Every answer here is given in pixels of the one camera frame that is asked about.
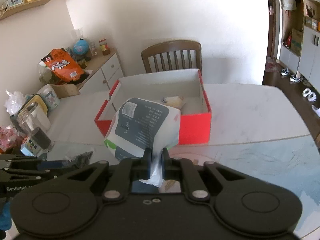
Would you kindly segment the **blue gloved left hand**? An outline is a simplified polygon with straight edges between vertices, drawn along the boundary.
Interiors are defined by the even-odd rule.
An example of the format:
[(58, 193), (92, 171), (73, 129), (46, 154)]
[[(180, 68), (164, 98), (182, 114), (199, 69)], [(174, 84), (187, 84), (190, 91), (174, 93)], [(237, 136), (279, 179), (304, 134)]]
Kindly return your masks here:
[(10, 202), (6, 198), (1, 198), (1, 215), (0, 215), (0, 229), (7, 231), (11, 229), (12, 221), (10, 214)]

